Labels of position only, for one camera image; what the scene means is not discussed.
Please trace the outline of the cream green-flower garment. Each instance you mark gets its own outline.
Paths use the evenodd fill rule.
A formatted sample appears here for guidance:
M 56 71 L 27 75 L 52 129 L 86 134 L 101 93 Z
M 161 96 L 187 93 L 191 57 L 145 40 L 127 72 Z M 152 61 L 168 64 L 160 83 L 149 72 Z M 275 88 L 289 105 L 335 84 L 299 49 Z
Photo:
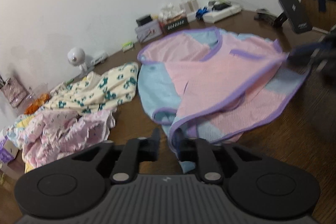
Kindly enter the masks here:
M 90 72 L 82 80 L 67 85 L 67 89 L 44 104 L 45 109 L 70 109 L 79 114 L 113 109 L 130 102 L 137 90 L 138 64 L 125 63 L 98 75 Z

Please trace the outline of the pink blue purple-trimmed garment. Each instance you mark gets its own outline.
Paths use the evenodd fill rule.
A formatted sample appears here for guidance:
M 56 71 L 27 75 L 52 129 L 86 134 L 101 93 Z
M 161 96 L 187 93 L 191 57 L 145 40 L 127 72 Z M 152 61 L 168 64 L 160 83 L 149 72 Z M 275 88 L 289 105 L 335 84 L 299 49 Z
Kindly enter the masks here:
M 277 40 L 211 27 L 179 31 L 139 51 L 138 93 L 168 145 L 212 144 L 275 120 L 309 71 L 291 70 Z

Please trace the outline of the pink floral ruffled garment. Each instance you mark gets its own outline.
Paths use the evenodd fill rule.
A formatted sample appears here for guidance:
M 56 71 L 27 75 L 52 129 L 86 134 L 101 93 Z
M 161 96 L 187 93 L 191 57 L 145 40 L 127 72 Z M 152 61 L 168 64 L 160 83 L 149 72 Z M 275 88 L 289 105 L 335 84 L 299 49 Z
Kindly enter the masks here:
M 18 136 L 23 162 L 39 168 L 108 139 L 116 109 L 80 116 L 74 110 L 43 110 Z

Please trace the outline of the black phone stand clamp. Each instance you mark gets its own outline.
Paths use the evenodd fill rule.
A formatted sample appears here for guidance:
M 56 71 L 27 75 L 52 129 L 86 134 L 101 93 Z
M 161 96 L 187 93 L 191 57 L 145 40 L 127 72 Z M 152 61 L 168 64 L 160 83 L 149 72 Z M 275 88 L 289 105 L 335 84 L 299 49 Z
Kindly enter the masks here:
M 254 20 L 266 22 L 273 28 L 281 28 L 282 25 L 288 20 L 288 17 L 284 12 L 282 12 L 279 16 L 275 16 L 267 9 L 257 9 Z

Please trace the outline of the white power strip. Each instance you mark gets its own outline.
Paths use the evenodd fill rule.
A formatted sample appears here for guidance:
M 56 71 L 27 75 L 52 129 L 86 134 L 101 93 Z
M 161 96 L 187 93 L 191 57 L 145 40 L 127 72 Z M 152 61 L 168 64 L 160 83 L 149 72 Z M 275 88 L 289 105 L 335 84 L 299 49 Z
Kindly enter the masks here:
M 242 11 L 240 5 L 232 5 L 228 8 L 222 9 L 220 11 L 211 11 L 203 15 L 203 21 L 205 23 L 214 24 L 220 20 L 228 18 L 230 16 L 236 15 Z

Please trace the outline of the white small device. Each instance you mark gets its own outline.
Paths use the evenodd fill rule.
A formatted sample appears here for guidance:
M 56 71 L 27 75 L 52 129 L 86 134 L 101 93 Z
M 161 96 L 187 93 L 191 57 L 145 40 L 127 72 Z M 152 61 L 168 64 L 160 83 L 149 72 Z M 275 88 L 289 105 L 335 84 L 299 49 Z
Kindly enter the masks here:
M 108 58 L 108 54 L 105 51 L 100 51 L 99 53 L 96 53 L 94 55 L 94 57 L 92 57 L 91 60 L 91 65 L 94 67 L 98 64 L 103 63 L 107 58 Z

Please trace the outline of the green tissue pack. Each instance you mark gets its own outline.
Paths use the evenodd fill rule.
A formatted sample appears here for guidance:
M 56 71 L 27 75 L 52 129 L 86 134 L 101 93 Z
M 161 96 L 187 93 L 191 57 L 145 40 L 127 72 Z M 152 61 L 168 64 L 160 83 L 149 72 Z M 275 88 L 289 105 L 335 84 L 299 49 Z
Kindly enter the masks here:
M 123 52 L 126 52 L 126 51 L 129 51 L 129 50 L 133 49 L 133 48 L 134 48 L 134 42 L 129 41 L 129 42 L 123 43 L 121 49 L 122 49 Z

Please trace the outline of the blue toy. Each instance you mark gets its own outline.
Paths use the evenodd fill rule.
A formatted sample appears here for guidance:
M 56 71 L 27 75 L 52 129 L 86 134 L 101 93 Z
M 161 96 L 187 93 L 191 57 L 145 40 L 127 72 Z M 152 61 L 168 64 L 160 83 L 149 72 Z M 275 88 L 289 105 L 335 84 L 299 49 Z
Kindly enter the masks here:
M 207 7 L 204 7 L 202 9 L 198 9 L 196 14 L 195 14 L 195 18 L 197 20 L 201 20 L 201 19 L 203 19 L 203 16 L 208 12 L 209 12 L 209 10 L 207 10 Z

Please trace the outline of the clear box of orange peels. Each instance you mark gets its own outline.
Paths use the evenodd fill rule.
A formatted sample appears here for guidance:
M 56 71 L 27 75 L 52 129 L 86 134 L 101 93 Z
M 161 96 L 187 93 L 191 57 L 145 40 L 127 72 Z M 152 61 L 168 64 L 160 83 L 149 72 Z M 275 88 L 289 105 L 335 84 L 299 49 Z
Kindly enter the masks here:
M 41 106 L 43 106 L 51 98 L 50 93 L 45 88 L 35 89 L 32 93 L 32 101 L 25 109 L 25 115 L 34 114 Z

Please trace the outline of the white round robot figurine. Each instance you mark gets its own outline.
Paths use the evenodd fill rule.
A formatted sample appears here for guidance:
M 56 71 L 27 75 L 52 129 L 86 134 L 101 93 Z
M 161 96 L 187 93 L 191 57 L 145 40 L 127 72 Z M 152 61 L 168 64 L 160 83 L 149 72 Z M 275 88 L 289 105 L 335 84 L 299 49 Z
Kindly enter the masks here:
M 67 54 L 68 62 L 80 69 L 80 77 L 84 77 L 88 73 L 88 66 L 86 63 L 86 54 L 83 49 L 74 47 Z

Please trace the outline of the lavender tin box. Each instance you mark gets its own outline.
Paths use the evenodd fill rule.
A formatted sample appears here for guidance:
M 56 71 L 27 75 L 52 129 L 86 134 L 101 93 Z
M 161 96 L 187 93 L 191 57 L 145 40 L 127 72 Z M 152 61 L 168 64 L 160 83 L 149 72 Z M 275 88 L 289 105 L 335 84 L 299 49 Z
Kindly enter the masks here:
M 135 28 L 135 34 L 139 43 L 147 42 L 153 38 L 161 36 L 162 30 L 157 19 Z

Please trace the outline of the white charger plug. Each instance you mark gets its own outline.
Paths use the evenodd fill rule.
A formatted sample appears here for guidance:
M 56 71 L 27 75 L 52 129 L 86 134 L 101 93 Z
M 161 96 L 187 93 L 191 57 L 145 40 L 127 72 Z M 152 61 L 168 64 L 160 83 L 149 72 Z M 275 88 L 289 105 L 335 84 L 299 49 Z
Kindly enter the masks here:
M 197 0 L 182 1 L 179 4 L 179 7 L 181 10 L 185 11 L 189 23 L 196 20 L 196 13 L 200 8 Z

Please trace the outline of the purple tissue box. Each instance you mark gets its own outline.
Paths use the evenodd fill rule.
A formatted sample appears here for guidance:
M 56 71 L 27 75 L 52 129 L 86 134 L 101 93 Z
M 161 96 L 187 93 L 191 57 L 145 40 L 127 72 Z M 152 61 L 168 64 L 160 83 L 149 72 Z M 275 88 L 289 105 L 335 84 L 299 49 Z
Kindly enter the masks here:
M 0 160 L 3 163 L 8 163 L 13 161 L 19 149 L 14 145 L 14 143 L 7 138 L 7 136 L 1 136 L 0 141 Z

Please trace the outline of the dark tissue box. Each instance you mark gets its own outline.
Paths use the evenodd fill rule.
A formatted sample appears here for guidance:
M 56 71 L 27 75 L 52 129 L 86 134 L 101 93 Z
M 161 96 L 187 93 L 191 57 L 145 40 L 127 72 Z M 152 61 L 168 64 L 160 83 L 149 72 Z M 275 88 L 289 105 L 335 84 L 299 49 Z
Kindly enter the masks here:
M 172 3 L 161 8 L 158 21 L 165 35 L 189 24 L 185 10 L 175 7 Z

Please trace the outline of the black wireless charger phone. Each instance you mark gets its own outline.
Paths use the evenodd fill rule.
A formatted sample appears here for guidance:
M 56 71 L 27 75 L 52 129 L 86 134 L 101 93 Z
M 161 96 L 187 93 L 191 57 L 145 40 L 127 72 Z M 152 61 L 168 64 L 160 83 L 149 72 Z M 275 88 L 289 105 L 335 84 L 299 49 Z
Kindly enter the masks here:
M 278 16 L 278 25 L 289 21 L 291 29 L 296 34 L 309 32 L 313 29 L 307 13 L 299 0 L 278 0 L 282 13 Z

